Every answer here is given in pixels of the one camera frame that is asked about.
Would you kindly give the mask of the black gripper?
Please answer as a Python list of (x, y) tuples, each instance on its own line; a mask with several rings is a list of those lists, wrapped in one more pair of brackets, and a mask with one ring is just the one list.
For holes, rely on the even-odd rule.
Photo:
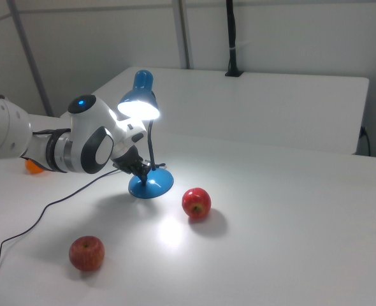
[(112, 159), (112, 162), (115, 168), (139, 177), (142, 186), (147, 182), (150, 166), (143, 162), (143, 158), (140, 157), (135, 146), (132, 146), (123, 156)]

